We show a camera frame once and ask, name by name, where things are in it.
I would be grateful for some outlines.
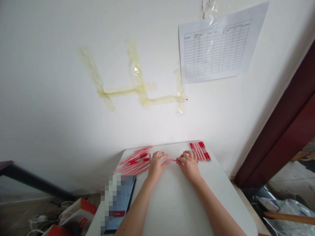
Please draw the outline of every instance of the tape strip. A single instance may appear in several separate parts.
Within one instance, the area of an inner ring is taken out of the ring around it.
[[[113,113],[116,110],[115,105],[104,90],[102,79],[97,70],[91,49],[88,46],[84,46],[80,47],[77,52],[96,86],[98,95],[104,100],[109,111]]]
[[[128,50],[131,73],[135,79],[137,91],[139,93],[140,103],[142,106],[148,108],[150,104],[148,102],[148,93],[144,84],[144,78],[140,67],[140,59],[137,51],[136,42],[133,39],[127,39],[125,40],[125,44]]]
[[[96,86],[98,95],[104,100],[110,112],[115,111],[115,105],[110,99],[111,97],[126,96],[138,93],[138,89],[135,86],[104,89],[102,79],[93,59],[91,49],[88,46],[84,46],[80,47],[77,52]],[[145,87],[148,91],[155,91],[157,89],[155,82],[146,83]]]
[[[163,96],[158,98],[148,98],[147,89],[144,85],[144,78],[140,67],[140,59],[137,51],[136,42],[133,39],[125,41],[128,50],[129,61],[131,65],[131,73],[136,82],[138,93],[140,96],[140,103],[144,108],[149,106],[166,104],[166,103],[177,103],[177,110],[183,114],[185,111],[185,101],[187,100],[185,95],[185,89],[181,81],[181,71],[176,71],[176,82],[177,82],[177,94]]]

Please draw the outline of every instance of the red and white bag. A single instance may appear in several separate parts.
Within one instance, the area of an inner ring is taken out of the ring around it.
[[[68,222],[78,222],[84,228],[92,222],[97,207],[83,198],[78,199],[60,215],[59,226]]]
[[[72,236],[72,233],[62,227],[52,225],[42,236]]]

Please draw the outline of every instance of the grid chart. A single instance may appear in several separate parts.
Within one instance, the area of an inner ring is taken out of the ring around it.
[[[239,69],[250,23],[184,34],[185,77]]]

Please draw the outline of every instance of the clear plastic bag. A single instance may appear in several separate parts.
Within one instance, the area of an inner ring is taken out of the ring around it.
[[[315,217],[315,213],[293,199],[272,200],[272,203],[279,208],[278,213]],[[280,235],[283,236],[314,236],[315,226],[303,223],[297,223],[286,220],[271,220],[264,218],[267,223]]]

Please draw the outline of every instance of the white table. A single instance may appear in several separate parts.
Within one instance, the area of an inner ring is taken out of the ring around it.
[[[210,150],[212,162],[199,162],[202,177],[225,209],[248,236],[257,236],[253,218],[235,191],[228,177]],[[129,157],[135,149],[125,150],[119,162]],[[169,158],[177,158],[184,150],[191,150],[189,142],[155,146],[150,150],[162,150]],[[132,201],[138,195],[148,171],[137,176]],[[104,221],[104,204],[100,204],[87,236],[100,235],[100,219]],[[213,235],[211,225],[195,189],[175,162],[165,168],[151,194],[145,219],[143,236],[148,235]]]

